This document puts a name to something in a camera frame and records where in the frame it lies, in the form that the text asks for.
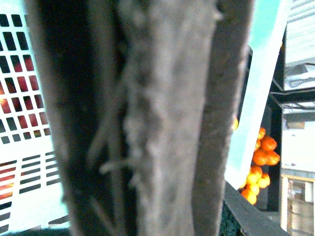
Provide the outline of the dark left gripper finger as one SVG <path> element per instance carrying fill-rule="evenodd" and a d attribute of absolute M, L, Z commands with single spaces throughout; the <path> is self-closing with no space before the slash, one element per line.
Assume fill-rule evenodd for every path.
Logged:
<path fill-rule="evenodd" d="M 229 183 L 225 184 L 221 236 L 287 236 L 279 225 L 251 205 Z"/>

